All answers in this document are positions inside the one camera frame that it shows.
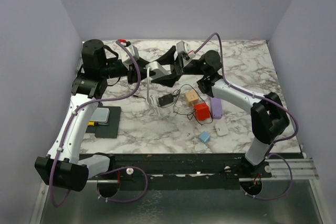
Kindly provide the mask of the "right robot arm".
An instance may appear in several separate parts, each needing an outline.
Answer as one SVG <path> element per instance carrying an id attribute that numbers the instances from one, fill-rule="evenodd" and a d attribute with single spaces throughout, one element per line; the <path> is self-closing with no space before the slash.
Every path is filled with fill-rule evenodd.
<path id="1" fill-rule="evenodd" d="M 259 173 L 259 164 L 265 159 L 274 140 L 289 126 L 289 119 L 277 94 L 252 93 L 225 81 L 219 74 L 223 66 L 220 58 L 218 52 L 209 50 L 199 59 L 194 59 L 191 54 L 172 47 L 156 60 L 162 66 L 169 65 L 171 72 L 164 73 L 153 82 L 173 87 L 184 74 L 202 75 L 197 85 L 203 94 L 227 101 L 247 112 L 251 116 L 254 139 L 245 154 L 241 171 L 246 177 L 254 177 Z"/>

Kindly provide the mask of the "purple power strip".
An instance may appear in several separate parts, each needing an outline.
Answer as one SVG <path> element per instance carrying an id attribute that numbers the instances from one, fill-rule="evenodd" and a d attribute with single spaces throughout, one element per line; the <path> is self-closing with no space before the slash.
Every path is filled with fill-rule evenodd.
<path id="1" fill-rule="evenodd" d="M 210 97 L 211 114 L 214 119 L 221 119 L 223 116 L 222 101 L 218 98 Z"/>

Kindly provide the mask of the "white power strip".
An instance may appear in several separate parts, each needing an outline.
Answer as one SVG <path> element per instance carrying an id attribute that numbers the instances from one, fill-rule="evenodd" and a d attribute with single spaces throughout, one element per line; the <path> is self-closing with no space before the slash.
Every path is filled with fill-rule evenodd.
<path id="1" fill-rule="evenodd" d="M 153 109 L 160 117 L 160 111 L 156 98 L 150 95 L 150 83 L 151 80 L 158 79 L 163 76 L 167 76 L 169 72 L 163 68 L 157 61 L 153 61 L 146 65 L 146 102 L 148 106 Z"/>

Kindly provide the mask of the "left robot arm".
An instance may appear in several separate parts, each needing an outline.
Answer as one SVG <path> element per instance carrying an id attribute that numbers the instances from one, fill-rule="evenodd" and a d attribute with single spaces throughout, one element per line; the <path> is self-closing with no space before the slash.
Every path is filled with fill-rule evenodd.
<path id="1" fill-rule="evenodd" d="M 113 101 L 121 101 L 134 95 L 145 78 L 143 71 L 148 62 L 139 56 L 130 41 L 119 39 L 116 43 L 124 50 L 124 59 L 118 54 L 108 59 L 106 51 L 110 48 L 101 40 L 91 39 L 82 45 L 84 72 L 79 73 L 72 83 L 63 125 L 46 156 L 37 157 L 35 161 L 35 169 L 50 191 L 55 187 L 82 191 L 91 177 L 101 175 L 110 179 L 115 175 L 116 166 L 107 154 L 94 154 L 86 159 L 80 159 L 79 155 L 89 121 L 99 103 L 104 102 L 102 96 L 108 79 L 127 77 L 130 84 L 135 84 L 130 93 L 113 98 Z"/>

